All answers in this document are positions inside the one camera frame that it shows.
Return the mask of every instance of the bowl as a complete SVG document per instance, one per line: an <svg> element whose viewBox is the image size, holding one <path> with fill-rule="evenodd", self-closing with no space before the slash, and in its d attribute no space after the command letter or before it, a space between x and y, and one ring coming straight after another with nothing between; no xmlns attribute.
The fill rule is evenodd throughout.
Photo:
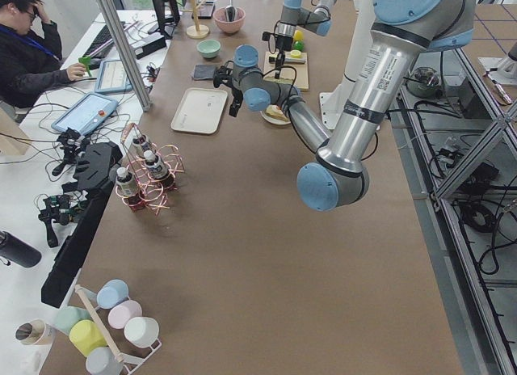
<svg viewBox="0 0 517 375"><path fill-rule="evenodd" d="M203 40L197 44L197 51L204 58L214 58L220 49L221 43L217 40Z"/></svg>
<svg viewBox="0 0 517 375"><path fill-rule="evenodd" d="M213 13L213 20L216 22L218 28L220 28L226 34L234 34L239 31L239 29L244 24L244 18L246 17L246 12L237 7L237 16L236 19L232 22L228 22L225 16L226 7L222 7L217 9Z"/></svg>

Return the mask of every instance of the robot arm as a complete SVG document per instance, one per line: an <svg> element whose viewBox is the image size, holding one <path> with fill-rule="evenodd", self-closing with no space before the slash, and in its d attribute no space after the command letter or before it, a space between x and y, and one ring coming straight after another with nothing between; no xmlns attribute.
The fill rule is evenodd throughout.
<svg viewBox="0 0 517 375"><path fill-rule="evenodd" d="M264 110L269 104L281 107L315 153L316 162L303 166L296 180L301 199L310 208L331 210L366 194L368 172L361 158L404 75L420 53L459 48L470 41L475 1L373 0L373 44L333 133L293 86L263 80L253 47L237 48L229 75L231 87L242 91L251 111ZM284 36L288 38L291 30L283 31Z"/></svg>
<svg viewBox="0 0 517 375"><path fill-rule="evenodd" d="M275 38L275 49L278 52L275 59L276 78L285 62L285 53L292 49L292 39L296 26L303 27L319 36L326 36L330 29L330 11L338 0L318 0L314 11L301 6L301 0L284 0L280 20L275 26L275 32L264 32L262 39L269 41Z"/></svg>

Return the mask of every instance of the hand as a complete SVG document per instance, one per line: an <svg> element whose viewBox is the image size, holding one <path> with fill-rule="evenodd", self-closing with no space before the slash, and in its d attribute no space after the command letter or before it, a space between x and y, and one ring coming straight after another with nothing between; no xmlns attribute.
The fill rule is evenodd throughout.
<svg viewBox="0 0 517 375"><path fill-rule="evenodd" d="M66 74L68 74L68 79L72 82L79 80L86 73L86 67L80 62L76 62L72 64L66 69Z"/></svg>
<svg viewBox="0 0 517 375"><path fill-rule="evenodd" d="M41 18L42 23L51 23L50 17L48 16L43 6L43 2L36 2L32 5L34 6L34 10L37 11L38 16Z"/></svg>

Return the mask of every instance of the glasses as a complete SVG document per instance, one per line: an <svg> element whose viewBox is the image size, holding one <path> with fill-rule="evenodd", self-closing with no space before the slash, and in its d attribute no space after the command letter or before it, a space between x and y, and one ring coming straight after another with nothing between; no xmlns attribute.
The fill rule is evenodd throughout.
<svg viewBox="0 0 517 375"><path fill-rule="evenodd" d="M31 23L34 22L34 19L38 16L36 13L31 13L30 11L25 11L31 17Z"/></svg>

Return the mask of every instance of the blue cup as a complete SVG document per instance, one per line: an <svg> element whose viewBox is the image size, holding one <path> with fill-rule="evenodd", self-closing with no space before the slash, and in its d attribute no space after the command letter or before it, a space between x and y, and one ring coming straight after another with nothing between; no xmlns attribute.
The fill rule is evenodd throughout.
<svg viewBox="0 0 517 375"><path fill-rule="evenodd" d="M109 280L97 293L97 304L111 309L129 297L129 288L123 280Z"/></svg>

